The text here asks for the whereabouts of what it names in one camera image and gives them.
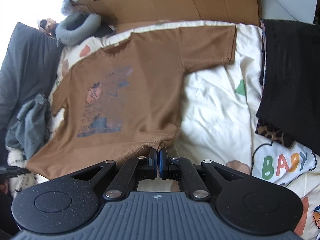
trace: person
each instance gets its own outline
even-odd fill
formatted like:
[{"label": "person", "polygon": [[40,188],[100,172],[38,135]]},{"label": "person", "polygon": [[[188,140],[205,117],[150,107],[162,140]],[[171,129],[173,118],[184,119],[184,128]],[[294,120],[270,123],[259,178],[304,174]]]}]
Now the person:
[{"label": "person", "polygon": [[40,27],[43,28],[47,34],[51,35],[52,37],[56,37],[56,28],[58,24],[55,20],[51,18],[43,19],[40,21]]}]

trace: textured gray surface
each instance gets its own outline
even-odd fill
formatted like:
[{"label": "textured gray surface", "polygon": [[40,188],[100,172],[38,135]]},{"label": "textured gray surface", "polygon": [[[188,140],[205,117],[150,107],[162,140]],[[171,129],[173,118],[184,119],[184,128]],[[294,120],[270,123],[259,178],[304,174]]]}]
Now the textured gray surface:
[{"label": "textured gray surface", "polygon": [[22,231],[13,239],[298,240],[300,238],[293,232],[266,237],[244,235],[221,222],[208,203],[189,200],[184,192],[131,192],[125,200],[107,203],[93,222],[76,232],[61,236],[43,236]]}]

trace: white wall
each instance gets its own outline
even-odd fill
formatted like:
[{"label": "white wall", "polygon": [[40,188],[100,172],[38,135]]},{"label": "white wall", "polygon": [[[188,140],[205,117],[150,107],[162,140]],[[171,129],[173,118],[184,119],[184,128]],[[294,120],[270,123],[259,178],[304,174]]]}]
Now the white wall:
[{"label": "white wall", "polygon": [[38,28],[37,20],[52,18],[57,22],[65,16],[60,12],[63,0],[0,0],[0,67],[12,31],[17,22]]},{"label": "white wall", "polygon": [[261,0],[262,18],[313,23],[317,0]]}]

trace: black circular pad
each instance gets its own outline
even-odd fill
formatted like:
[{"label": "black circular pad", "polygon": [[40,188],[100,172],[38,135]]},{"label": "black circular pad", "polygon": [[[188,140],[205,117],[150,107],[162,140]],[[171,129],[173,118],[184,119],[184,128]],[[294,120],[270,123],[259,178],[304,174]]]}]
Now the black circular pad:
[{"label": "black circular pad", "polygon": [[43,212],[59,212],[70,206],[71,197],[60,191],[49,191],[39,195],[35,200],[35,206]]},{"label": "black circular pad", "polygon": [[243,202],[247,208],[261,213],[269,213],[280,207],[279,198],[265,191],[251,192],[243,198]]},{"label": "black circular pad", "polygon": [[217,197],[216,210],[234,228],[270,236],[295,229],[302,203],[284,187],[246,177],[226,182]]},{"label": "black circular pad", "polygon": [[12,202],[20,228],[41,234],[59,234],[88,223],[99,200],[89,181],[66,176],[29,187]]}]

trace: bed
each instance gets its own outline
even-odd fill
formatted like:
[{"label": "bed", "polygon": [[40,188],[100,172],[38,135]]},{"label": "bed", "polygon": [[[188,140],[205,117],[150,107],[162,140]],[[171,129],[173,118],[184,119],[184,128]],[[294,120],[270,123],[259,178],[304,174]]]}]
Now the bed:
[{"label": "bed", "polygon": [[[49,101],[52,102],[52,93],[68,70],[100,47],[116,44],[128,38],[131,32],[203,25],[231,24],[214,21],[163,23],[132,29],[109,38],[90,37],[78,46],[65,47]],[[168,149],[168,154],[189,158],[194,164],[210,159],[289,188],[302,199],[304,206],[303,217],[296,228],[296,234],[306,240],[316,239],[320,227],[318,212],[314,211],[320,205],[320,176],[317,165],[319,157],[297,142],[288,149],[255,134],[258,122],[255,113],[262,95],[259,83],[262,66],[262,30],[253,25],[237,24],[236,27],[234,64],[198,71],[185,77],[181,132]],[[62,120],[63,110],[51,118],[51,138]],[[25,165],[18,150],[10,152],[8,161],[9,164]],[[18,187],[22,190],[24,187],[46,181],[36,174],[22,176],[23,180],[11,180],[11,189]],[[138,190],[171,191],[174,188],[172,181],[159,180],[154,183],[145,180],[139,184]]]}]

